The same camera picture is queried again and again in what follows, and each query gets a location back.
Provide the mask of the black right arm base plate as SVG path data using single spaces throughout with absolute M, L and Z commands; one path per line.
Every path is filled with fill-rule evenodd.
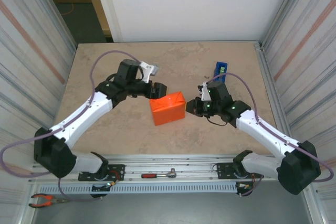
M 214 171 L 218 179 L 253 179 L 261 178 L 260 174 L 248 173 L 243 168 L 237 167 L 234 163 L 216 163 Z

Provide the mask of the white door frame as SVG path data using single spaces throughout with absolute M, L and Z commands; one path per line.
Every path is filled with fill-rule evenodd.
M 100 0 L 114 42 L 124 42 L 113 0 Z

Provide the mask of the aluminium side rail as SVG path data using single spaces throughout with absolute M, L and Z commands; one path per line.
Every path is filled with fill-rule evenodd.
M 275 125 L 277 130 L 283 133 L 285 136 L 290 136 L 290 128 L 285 118 L 284 110 L 281 106 L 273 77 L 268 67 L 266 56 L 262 51 L 261 45 L 257 42 L 254 43 L 257 59 L 260 66 L 260 71 L 263 77 L 263 81 L 266 87 L 270 107 L 274 116 Z

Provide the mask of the tan wooden door panel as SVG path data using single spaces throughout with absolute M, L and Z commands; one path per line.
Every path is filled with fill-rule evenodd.
M 112 33 L 110 31 L 101 0 L 91 0 L 93 7 L 95 9 L 95 12 L 97 14 L 97 18 L 99 20 L 100 26 L 102 28 L 102 31 L 106 37 L 112 37 Z

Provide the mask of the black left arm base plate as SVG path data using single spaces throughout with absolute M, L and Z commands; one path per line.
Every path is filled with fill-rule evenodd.
M 98 178 L 97 174 L 92 174 L 89 172 L 81 172 L 78 175 L 78 180 L 81 182 L 93 182 L 93 181 L 110 181 L 115 182 L 116 180 L 123 181 L 125 176 L 125 165 L 122 164 L 109 164 L 107 174 L 101 178 Z

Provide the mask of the orange-handled pliers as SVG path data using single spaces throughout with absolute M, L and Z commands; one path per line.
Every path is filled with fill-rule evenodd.
M 47 194 L 34 194 L 31 196 L 31 199 L 35 199 L 35 198 L 43 200 L 41 204 L 32 204 L 32 203 L 28 204 L 29 207 L 35 208 L 35 209 L 49 207 L 54 204 L 62 204 L 62 203 L 69 202 L 69 200 L 67 199 L 60 199 L 53 195 L 47 195 Z

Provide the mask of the black base electronics module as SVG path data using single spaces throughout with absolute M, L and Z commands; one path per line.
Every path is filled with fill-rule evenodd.
M 254 188 L 253 182 L 236 182 L 237 195 L 239 197 L 247 197 L 252 193 Z
M 92 198 L 102 198 L 105 197 L 111 190 L 112 184 L 93 184 L 91 188 L 90 196 Z

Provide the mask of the blue tape dispenser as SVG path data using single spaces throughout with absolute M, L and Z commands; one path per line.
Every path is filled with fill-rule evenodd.
M 215 70 L 214 70 L 214 77 L 216 77 L 217 75 L 226 73 L 227 72 L 227 68 L 228 68 L 228 64 L 227 63 L 225 63 L 225 62 L 217 62 L 216 66 L 215 66 Z M 225 82 L 225 78 L 226 78 L 226 76 L 222 75 L 222 76 L 216 78 L 215 81 L 220 81 L 220 82 L 224 83 Z

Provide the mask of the orange wrapping paper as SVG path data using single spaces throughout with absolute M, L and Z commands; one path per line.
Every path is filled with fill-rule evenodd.
M 186 101 L 181 91 L 149 101 L 155 126 L 185 118 Z

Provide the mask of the red-handled ratchet wrench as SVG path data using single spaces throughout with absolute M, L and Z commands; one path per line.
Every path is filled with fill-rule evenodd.
M 145 179 L 151 179 L 151 178 L 160 178 L 160 177 L 167 177 L 167 178 L 176 178 L 176 172 L 174 168 L 171 168 L 171 170 L 168 173 L 147 173 L 147 174 L 142 174 L 141 178 Z

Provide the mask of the aluminium mounting rails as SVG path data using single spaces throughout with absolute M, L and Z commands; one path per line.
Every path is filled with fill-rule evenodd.
M 125 165 L 122 184 L 219 182 L 216 163 L 231 163 L 236 155 L 220 154 L 104 154 L 110 164 Z M 141 178 L 144 173 L 167 173 L 176 178 Z

